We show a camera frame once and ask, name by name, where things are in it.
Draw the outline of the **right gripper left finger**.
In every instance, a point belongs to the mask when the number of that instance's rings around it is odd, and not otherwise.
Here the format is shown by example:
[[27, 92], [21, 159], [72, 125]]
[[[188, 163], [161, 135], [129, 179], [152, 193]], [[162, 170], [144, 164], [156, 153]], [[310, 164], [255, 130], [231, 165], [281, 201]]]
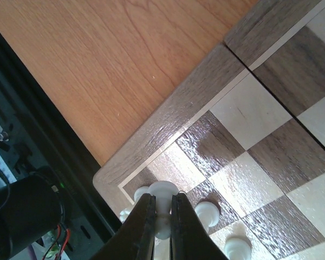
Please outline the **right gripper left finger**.
[[155, 196], [143, 194], [118, 232], [93, 260], [154, 258]]

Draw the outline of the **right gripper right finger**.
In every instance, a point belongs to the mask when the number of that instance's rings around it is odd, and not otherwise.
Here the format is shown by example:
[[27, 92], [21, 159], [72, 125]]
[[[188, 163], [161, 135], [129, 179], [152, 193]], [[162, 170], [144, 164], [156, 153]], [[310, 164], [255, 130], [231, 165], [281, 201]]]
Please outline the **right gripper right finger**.
[[227, 259], [206, 233], [184, 193], [172, 196], [170, 259]]

